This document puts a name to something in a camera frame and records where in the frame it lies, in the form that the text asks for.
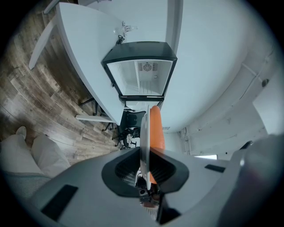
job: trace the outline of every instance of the black vent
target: black vent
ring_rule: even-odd
[[[153,71],[157,71],[158,70],[158,63],[153,63]]]
[[[139,152],[134,153],[120,162],[115,168],[115,174],[121,181],[135,187],[136,173],[140,166]]]
[[[143,71],[142,63],[139,63],[139,71]]]
[[[157,184],[162,184],[175,173],[176,168],[170,162],[150,152],[150,171]]]

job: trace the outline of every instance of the table leg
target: table leg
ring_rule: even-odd
[[[57,4],[59,2],[59,0],[52,0],[51,1],[51,3],[45,8],[45,10],[44,10],[44,14],[48,14],[49,13],[49,11],[53,8],[53,7],[55,7],[55,5]]]
[[[89,100],[87,100],[87,101],[85,101],[85,102],[79,104],[79,106],[83,106],[83,105],[85,105],[85,104],[87,104],[87,103],[89,103],[89,102],[91,102],[91,101],[94,101],[94,100],[95,100],[94,98],[90,98]]]
[[[99,104],[97,103],[97,101],[95,101],[95,116],[98,115],[98,107],[99,107]]]
[[[102,129],[102,132],[106,131],[106,130],[108,129],[108,127],[109,127],[111,124],[113,124],[113,123],[109,122],[109,123],[107,124],[106,128],[105,128],[105,129]]]
[[[41,52],[43,51],[45,45],[47,44],[55,27],[57,27],[56,25],[57,25],[57,16],[55,15],[51,19],[51,21],[48,23],[48,25],[45,27],[43,33],[41,34],[39,40],[37,41],[35,45],[34,51],[30,59],[30,63],[28,64],[28,67],[30,68],[30,70],[32,70],[35,67],[36,62],[39,59]]]

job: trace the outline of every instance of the black chair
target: black chair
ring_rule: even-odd
[[[112,138],[112,140],[118,138],[116,147],[118,146],[121,140],[125,140],[128,134],[131,134],[133,138],[140,137],[140,129],[142,118],[144,117],[146,111],[141,112],[130,112],[124,111],[120,125],[117,126],[118,136]]]

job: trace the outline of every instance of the white wall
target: white wall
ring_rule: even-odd
[[[281,56],[273,43],[273,38],[266,31],[256,29],[248,54],[233,82],[205,113],[184,130],[190,154],[217,154],[219,159],[229,160],[233,152],[246,142],[267,136],[252,102],[266,89],[262,87],[262,80],[271,79],[281,72]]]
[[[181,130],[226,90],[246,56],[251,20],[227,0],[183,1],[177,64],[162,105],[162,123]]]
[[[284,71],[274,75],[253,101],[268,134],[284,133]]]
[[[174,152],[185,152],[184,142],[178,133],[164,133],[166,150]]]

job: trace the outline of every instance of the curved white desk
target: curved white desk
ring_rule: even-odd
[[[120,125],[125,103],[110,82],[101,62],[115,46],[118,35],[116,27],[122,21],[81,5],[59,3],[57,14],[44,29],[29,63],[32,69],[49,37],[58,28],[67,54],[79,77],[109,117],[79,116],[80,120],[114,122]]]

